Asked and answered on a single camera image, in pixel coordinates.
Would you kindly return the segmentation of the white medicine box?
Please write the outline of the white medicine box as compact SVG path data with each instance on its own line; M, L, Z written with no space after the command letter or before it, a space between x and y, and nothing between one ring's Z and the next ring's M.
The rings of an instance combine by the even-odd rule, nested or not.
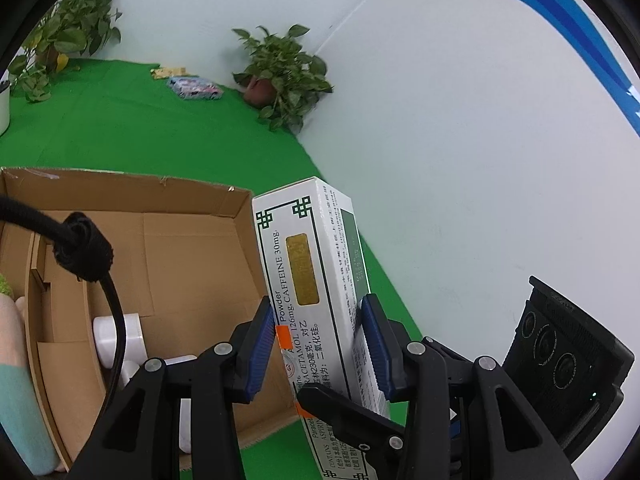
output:
M260 261L288 382L318 382L390 414L359 322L370 292L352 200L312 177L253 200Z

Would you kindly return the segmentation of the white handheld fan device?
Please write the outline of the white handheld fan device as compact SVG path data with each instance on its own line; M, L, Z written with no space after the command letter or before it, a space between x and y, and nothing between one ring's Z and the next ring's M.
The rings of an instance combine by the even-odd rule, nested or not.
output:
M125 354L119 372L119 388L124 388L137 373L139 367L148 359L146 353L140 316L137 313L124 315ZM112 316L97 316L92 321L93 340L100 364L111 370L116 352L116 327Z

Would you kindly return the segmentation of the small cardboard tray insert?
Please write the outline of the small cardboard tray insert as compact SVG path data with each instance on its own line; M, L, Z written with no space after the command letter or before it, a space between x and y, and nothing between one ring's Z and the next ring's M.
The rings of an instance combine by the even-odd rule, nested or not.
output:
M62 269L52 245L30 237L25 278L29 369L40 412L70 469L101 411L105 386L90 335L88 285Z

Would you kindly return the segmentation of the white rectangular device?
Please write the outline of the white rectangular device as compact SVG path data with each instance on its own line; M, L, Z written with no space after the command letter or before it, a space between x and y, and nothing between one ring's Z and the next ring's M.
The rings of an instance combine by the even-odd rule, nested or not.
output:
M196 359L196 356L188 354L187 356L177 356L165 361L167 365L180 364ZM179 416L179 448L184 454L191 453L191 400L182 399L180 403Z

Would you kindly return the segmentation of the large cardboard box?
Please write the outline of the large cardboard box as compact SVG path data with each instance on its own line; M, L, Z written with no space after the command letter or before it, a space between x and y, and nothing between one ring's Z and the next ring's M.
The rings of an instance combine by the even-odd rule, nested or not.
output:
M111 276L126 313L140 316L151 358L197 356L250 320L265 296L252 196L229 185L89 170L6 168L5 196L56 220L86 214L114 250ZM1 228L1 276L26 314L25 278L34 233ZM92 321L108 315L87 283Z

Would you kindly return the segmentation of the plush toy teal and pink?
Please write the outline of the plush toy teal and pink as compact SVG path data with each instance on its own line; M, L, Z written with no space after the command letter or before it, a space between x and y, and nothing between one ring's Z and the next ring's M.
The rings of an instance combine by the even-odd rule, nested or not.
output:
M60 466L30 376L24 316L4 276L1 277L1 425L34 476L52 474Z

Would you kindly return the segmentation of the right potted plant red pot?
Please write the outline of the right potted plant red pot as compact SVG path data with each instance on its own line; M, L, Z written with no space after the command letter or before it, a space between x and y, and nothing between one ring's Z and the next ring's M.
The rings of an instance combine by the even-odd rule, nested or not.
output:
M260 38L246 29L233 31L250 60L232 75L233 80L243 89L245 103L258 109L259 120L270 130L300 133L308 113L333 92L326 78L328 66L320 56L303 50L300 40L308 34L307 26L294 24L282 36L262 25L258 29Z

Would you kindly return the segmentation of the colourful packet on table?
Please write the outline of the colourful packet on table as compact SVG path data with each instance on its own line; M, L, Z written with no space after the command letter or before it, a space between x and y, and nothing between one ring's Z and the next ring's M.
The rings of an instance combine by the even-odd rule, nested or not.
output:
M173 76L167 81L179 98L184 100L218 100L224 92L208 79L194 76Z

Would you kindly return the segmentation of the yellow packet on table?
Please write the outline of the yellow packet on table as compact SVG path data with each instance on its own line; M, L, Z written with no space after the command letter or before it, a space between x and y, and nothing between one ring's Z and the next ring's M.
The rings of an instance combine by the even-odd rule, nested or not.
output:
M182 77L188 73L184 67L155 67L150 69L150 74L154 80L160 80L171 77Z

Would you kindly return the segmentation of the left potted plant white pot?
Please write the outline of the left potted plant white pot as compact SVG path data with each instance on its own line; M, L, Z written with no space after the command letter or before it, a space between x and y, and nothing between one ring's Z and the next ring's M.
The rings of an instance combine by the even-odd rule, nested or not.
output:
M74 56L94 55L122 40L115 0L58 0L38 21L1 78L1 130L11 122L10 95L29 103L51 96L51 81Z

